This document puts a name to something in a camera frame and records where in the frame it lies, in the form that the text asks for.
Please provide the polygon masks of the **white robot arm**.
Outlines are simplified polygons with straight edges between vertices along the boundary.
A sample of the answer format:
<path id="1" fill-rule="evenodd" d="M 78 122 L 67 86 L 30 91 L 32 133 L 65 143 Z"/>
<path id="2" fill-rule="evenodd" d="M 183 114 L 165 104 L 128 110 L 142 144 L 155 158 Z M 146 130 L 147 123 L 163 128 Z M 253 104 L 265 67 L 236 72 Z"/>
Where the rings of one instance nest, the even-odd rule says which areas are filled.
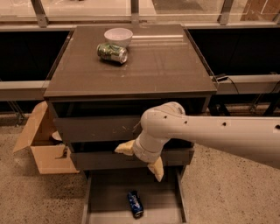
<path id="1" fill-rule="evenodd" d="M 115 151 L 145 162 L 157 180 L 164 176 L 162 149 L 173 138 L 280 168 L 279 117 L 192 116 L 172 101 L 147 109 L 141 127 L 136 139 Z"/>

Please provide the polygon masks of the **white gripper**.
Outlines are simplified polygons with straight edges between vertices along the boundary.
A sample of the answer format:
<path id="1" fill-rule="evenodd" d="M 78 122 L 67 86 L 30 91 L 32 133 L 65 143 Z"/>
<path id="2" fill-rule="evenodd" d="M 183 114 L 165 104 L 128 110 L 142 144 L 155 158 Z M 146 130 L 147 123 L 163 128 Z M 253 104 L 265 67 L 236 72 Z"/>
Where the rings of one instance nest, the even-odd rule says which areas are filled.
<path id="1" fill-rule="evenodd" d="M 164 145 L 169 141 L 169 138 L 154 137 L 143 130 L 135 141 L 120 143 L 115 148 L 115 152 L 126 156 L 135 154 L 141 161 L 148 163 L 149 170 L 160 182 L 164 176 L 164 166 L 160 155 Z"/>

